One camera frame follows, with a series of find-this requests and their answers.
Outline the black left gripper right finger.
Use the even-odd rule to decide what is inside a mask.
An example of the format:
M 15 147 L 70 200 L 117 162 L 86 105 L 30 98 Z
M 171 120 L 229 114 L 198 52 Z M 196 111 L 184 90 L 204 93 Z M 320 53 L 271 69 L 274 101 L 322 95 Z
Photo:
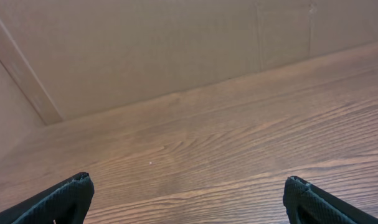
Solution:
M 290 224 L 378 224 L 378 218 L 298 176 L 287 178 L 283 205 Z

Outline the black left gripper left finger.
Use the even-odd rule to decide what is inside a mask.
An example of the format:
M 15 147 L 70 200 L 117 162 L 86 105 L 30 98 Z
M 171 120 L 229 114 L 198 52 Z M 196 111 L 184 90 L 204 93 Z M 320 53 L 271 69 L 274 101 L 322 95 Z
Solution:
M 83 223 L 94 193 L 89 173 L 79 172 L 0 212 L 0 224 Z

